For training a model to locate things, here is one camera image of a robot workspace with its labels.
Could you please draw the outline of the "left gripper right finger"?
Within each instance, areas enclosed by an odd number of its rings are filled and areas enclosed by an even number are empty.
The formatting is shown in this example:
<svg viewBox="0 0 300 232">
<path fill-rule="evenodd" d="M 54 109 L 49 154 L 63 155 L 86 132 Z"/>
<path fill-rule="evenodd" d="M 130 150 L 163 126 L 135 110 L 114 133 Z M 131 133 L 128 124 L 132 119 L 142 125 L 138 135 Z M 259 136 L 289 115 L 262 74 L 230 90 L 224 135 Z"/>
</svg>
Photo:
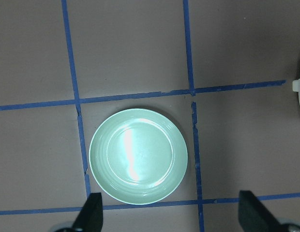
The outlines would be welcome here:
<svg viewBox="0 0 300 232">
<path fill-rule="evenodd" d="M 238 220 L 244 232 L 285 231 L 285 227 L 249 190 L 239 192 Z"/>
</svg>

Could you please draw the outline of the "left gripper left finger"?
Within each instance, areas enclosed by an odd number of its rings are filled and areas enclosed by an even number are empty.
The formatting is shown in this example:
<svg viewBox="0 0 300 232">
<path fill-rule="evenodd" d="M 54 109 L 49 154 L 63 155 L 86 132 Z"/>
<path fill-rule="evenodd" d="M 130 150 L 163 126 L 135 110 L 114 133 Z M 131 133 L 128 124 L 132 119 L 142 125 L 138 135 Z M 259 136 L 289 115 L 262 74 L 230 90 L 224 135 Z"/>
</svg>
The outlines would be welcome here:
<svg viewBox="0 0 300 232">
<path fill-rule="evenodd" d="M 91 193 L 72 225 L 74 232 L 100 232 L 103 227 L 101 193 Z"/>
</svg>

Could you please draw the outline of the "green plate near left arm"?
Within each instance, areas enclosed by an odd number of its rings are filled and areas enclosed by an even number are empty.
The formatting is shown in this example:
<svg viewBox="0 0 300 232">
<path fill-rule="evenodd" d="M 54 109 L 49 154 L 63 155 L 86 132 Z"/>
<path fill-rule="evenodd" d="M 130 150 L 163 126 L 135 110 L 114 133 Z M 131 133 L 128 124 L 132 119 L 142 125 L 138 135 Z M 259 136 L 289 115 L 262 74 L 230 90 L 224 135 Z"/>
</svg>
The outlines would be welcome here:
<svg viewBox="0 0 300 232">
<path fill-rule="evenodd" d="M 112 198 L 127 204 L 156 203 L 182 182 L 188 164 L 185 139 L 164 115 L 127 109 L 107 118 L 89 147 L 92 175 Z"/>
</svg>

